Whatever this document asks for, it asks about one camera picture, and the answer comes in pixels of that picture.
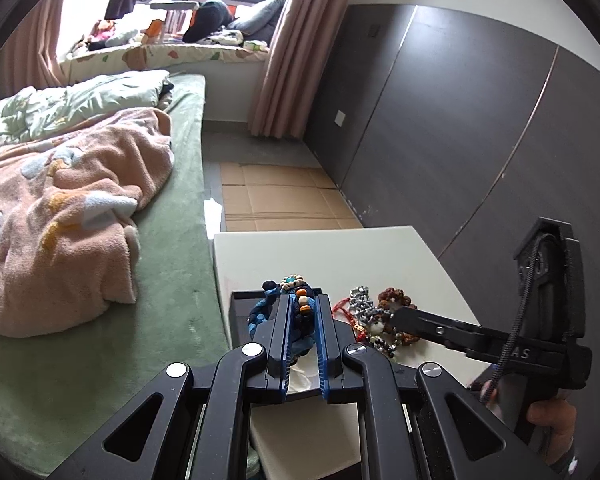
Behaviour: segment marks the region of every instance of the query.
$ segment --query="triangular cutout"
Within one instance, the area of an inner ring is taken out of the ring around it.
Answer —
[[[107,437],[104,441],[104,449],[131,462],[139,460],[161,404],[161,394],[153,394],[149,397]]]
[[[503,449],[503,441],[462,400],[453,394],[448,394],[445,400],[469,460],[475,462]]]

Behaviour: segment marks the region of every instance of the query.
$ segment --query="green quilt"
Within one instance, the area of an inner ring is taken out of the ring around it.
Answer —
[[[176,162],[135,216],[139,301],[94,321],[26,339],[0,336],[0,452],[46,476],[162,368],[215,362],[222,328],[203,210],[200,130],[205,80],[175,75]]]

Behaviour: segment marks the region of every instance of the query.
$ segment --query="black cord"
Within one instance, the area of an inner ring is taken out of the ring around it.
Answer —
[[[480,402],[483,404],[487,404],[489,402],[491,394],[496,389],[496,386],[498,386],[498,382],[500,382],[500,379],[502,378],[505,366],[509,362],[511,353],[516,345],[518,336],[520,335],[522,322],[525,319],[526,308],[529,305],[531,286],[533,285],[534,278],[536,276],[536,263],[538,262],[540,243],[548,236],[550,236],[549,233],[539,235],[538,238],[536,238],[533,248],[531,249],[531,255],[529,256],[529,267],[525,277],[525,288],[522,293],[522,299],[520,300],[518,314],[516,315],[516,320],[513,322],[513,326],[511,327],[511,332],[509,332],[509,337],[507,337],[507,342],[504,343],[504,346],[502,347],[502,352],[500,353],[500,358],[498,359],[498,366],[490,379],[489,386],[480,396]]]

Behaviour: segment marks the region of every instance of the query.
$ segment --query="pink blanket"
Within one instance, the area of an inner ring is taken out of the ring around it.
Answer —
[[[0,150],[0,334],[59,332],[135,303],[131,215],[173,167],[170,118],[121,111]]]

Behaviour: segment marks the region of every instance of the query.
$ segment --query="dark wall panel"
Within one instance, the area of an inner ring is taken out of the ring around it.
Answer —
[[[418,7],[342,186],[363,224],[413,225],[439,253],[511,152],[554,53],[526,30]]]
[[[340,184],[400,49],[413,6],[349,6],[316,94],[304,142]],[[342,127],[334,119],[346,114]]]
[[[510,329],[513,253],[538,216],[572,223],[582,246],[593,350],[589,383],[571,396],[582,479],[600,459],[600,72],[564,49],[507,173],[441,258],[483,325]]]

